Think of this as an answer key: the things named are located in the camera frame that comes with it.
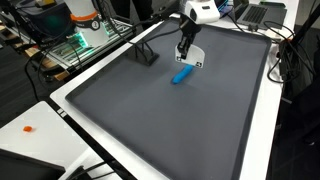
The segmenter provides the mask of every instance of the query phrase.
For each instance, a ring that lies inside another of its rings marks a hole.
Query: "small orange item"
[[[31,127],[31,126],[25,126],[25,127],[23,128],[23,131],[25,131],[25,132],[31,132],[31,131],[32,131],[32,127]]]

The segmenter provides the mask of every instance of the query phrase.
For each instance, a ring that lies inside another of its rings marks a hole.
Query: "floor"
[[[158,6],[161,1],[153,2],[153,6]],[[300,0],[297,25],[302,25],[308,17],[312,2],[313,0]],[[137,21],[134,8],[131,15],[132,19]],[[303,45],[311,56],[316,49],[315,35],[320,35],[320,20],[313,28]],[[36,103],[23,71],[26,61],[24,56],[16,54],[11,47],[0,49],[0,128]],[[54,83],[44,88],[32,68],[29,68],[29,72],[43,100],[47,100],[49,94],[63,84]],[[309,146],[301,142],[290,146],[276,143],[272,149],[268,180],[320,180],[320,146]]]

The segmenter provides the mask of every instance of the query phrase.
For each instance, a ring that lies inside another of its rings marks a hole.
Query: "orange object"
[[[73,14],[70,14],[71,19],[73,21],[87,21],[87,20],[95,18],[97,15],[98,15],[97,11],[95,11],[92,14],[89,14],[87,16],[75,16]]]
[[[25,127],[23,128],[23,131],[25,131],[25,132],[31,132],[31,131],[32,131],[32,127],[31,127],[31,126],[25,126]]]

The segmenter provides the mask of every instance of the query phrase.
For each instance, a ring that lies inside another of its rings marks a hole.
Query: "white table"
[[[24,132],[31,126],[31,132]],[[0,149],[18,153],[65,168],[66,179],[80,165],[89,168],[103,160],[45,102],[40,102],[0,129]],[[112,172],[103,165],[88,174],[91,177]],[[101,178],[120,180],[117,174]]]
[[[257,4],[259,1],[252,0],[250,2]],[[290,29],[293,29],[299,0],[282,0],[282,2],[286,4],[288,9],[284,25],[288,26]],[[217,23],[213,23],[212,25],[224,28],[236,27],[232,21],[228,19],[228,17],[225,17],[224,19]],[[132,42],[138,41],[156,26],[157,25],[140,34],[134,40],[132,40]],[[136,178],[146,180],[167,179],[167,177],[139,158],[136,154],[112,137],[108,132],[93,123],[90,119],[84,116],[65,100],[65,97],[68,93],[114,60],[122,52],[126,51],[129,47],[131,47],[130,44],[125,44],[114,53],[108,55],[96,65],[79,75],[77,78],[52,93],[50,97]],[[277,47],[272,46],[268,57],[267,66],[264,69],[264,75],[260,85],[245,152],[245,158],[243,161],[243,167],[240,176],[241,180],[262,180],[266,177],[281,97],[281,86],[279,84],[272,83],[267,79],[267,71],[276,61],[276,51]]]

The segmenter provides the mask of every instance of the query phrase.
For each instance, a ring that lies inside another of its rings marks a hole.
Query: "gray mat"
[[[149,37],[177,27],[171,20]],[[238,179],[271,41],[204,26],[194,42],[204,68],[173,85],[180,38],[151,41],[160,54],[151,67],[120,56],[67,100],[170,179]]]

